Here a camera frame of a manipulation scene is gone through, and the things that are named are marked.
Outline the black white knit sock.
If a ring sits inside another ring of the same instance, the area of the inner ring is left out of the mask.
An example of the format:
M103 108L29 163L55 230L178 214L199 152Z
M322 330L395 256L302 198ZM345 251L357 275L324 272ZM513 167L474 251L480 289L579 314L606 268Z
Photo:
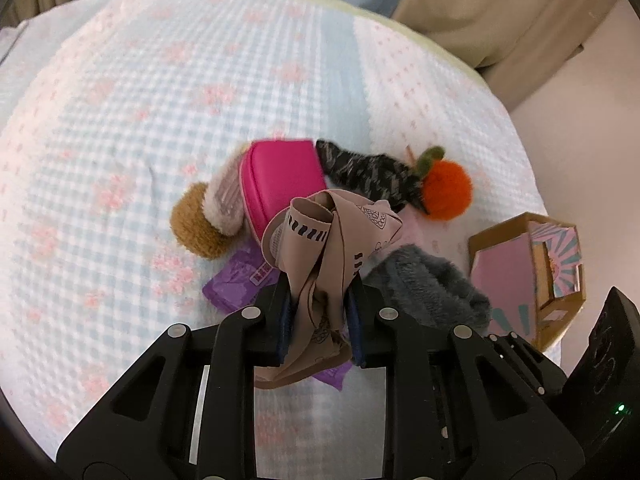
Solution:
M387 200L395 212L411 205L427 213L422 180L404 162L385 154L358 154L327 140L317 140L314 146L324 175L338 188L372 202Z

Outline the beige printed cloth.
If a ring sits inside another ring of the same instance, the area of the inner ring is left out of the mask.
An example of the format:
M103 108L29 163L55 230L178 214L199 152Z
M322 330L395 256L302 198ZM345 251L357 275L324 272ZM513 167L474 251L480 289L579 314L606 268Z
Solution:
M277 367L258 367L255 386L300 382L352 358L343 298L368 259L399 237L388 200L331 188L295 197L262 236L265 260L283 272L296 307L291 342Z

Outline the cardboard box pink flaps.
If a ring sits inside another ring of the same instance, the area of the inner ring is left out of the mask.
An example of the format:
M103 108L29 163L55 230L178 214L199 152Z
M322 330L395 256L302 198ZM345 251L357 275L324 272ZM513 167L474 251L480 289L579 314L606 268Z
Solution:
M524 212L469 239L470 278L491 305L488 330L546 352L586 301L577 226Z

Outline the orange plush fruit toy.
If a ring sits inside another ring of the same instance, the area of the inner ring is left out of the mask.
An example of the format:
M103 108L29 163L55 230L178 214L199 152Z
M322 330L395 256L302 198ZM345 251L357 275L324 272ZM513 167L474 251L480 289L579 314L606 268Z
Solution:
M409 204L427 219L449 221L468 210L473 199L471 177L457 162L446 159L439 145L430 146L419 156L406 148L411 175L416 183L410 186Z

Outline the beige curtain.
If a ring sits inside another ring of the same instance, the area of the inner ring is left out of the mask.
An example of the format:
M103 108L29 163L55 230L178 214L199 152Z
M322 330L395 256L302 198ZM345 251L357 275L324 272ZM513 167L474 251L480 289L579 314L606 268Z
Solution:
M393 20L435 41L515 110L573 56L618 0L399 0Z

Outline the pink zip pouch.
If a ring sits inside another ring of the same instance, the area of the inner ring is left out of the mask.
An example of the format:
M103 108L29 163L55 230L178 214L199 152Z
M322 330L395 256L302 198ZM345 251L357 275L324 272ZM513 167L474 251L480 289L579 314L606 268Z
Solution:
M313 140L259 140L241 158L245 215L260 242L269 222L296 197L326 189Z

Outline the grey fluffy sock roll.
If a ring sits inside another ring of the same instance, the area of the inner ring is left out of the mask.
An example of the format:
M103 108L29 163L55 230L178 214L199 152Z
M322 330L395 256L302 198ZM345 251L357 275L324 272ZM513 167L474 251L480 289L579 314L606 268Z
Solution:
M451 261L416 245L391 252L369 272L364 284L378 289L386 306L411 315L423 326L452 330L466 325L487 333L489 299Z

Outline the purple plastic packet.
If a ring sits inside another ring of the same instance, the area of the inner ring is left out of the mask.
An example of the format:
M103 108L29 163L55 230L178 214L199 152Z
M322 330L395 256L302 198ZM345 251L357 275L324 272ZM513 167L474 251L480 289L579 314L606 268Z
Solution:
M314 292L310 309L296 304L280 271L265 262L254 240L241 244L222 270L204 285L203 295L224 314L249 306L264 310L267 341L276 347L281 359L293 348L299 313L311 315L311 324L303 327L305 333L322 333L330 327L329 296L325 292Z

